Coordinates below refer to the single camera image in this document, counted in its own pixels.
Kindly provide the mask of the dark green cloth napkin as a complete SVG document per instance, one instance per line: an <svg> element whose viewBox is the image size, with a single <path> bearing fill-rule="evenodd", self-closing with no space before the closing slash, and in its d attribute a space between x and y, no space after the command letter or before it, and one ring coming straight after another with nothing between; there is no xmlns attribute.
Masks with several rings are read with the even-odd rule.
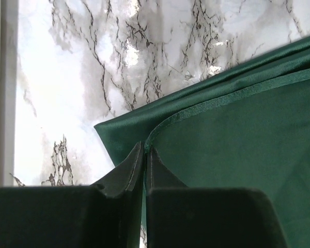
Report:
<svg viewBox="0 0 310 248"><path fill-rule="evenodd" d="M264 191L310 247L310 36L99 123L115 165L137 142L194 187Z"/></svg>

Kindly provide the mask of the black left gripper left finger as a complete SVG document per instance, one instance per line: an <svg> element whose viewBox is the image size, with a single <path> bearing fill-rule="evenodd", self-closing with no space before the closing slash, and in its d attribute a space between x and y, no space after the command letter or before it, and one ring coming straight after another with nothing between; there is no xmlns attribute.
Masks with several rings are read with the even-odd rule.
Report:
<svg viewBox="0 0 310 248"><path fill-rule="evenodd" d="M0 247L138 247L143 155L89 186L0 187Z"/></svg>

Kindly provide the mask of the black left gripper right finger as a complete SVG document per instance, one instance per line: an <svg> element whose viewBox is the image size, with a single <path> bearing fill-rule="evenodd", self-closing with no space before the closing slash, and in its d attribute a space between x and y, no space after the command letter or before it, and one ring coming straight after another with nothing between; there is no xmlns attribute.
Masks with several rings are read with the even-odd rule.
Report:
<svg viewBox="0 0 310 248"><path fill-rule="evenodd" d="M149 247L287 247L274 208L259 190L190 188L151 149L146 167Z"/></svg>

